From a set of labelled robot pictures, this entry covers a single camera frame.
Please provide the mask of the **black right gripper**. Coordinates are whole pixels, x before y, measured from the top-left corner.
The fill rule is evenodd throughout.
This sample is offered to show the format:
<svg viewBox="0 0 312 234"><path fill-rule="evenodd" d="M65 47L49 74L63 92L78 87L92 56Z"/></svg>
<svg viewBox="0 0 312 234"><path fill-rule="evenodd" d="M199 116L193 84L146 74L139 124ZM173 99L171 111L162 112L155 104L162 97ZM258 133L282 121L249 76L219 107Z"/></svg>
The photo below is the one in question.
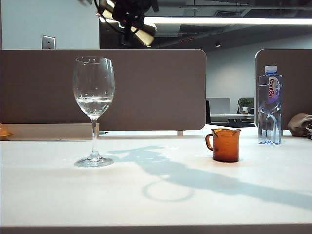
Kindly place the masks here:
<svg viewBox="0 0 312 234"><path fill-rule="evenodd" d="M154 12L159 11L157 0L116 0L113 9L113 19L123 21L124 35L122 44L131 46L133 32L131 28L135 25L135 34L144 26L144 14L152 8Z"/></svg>

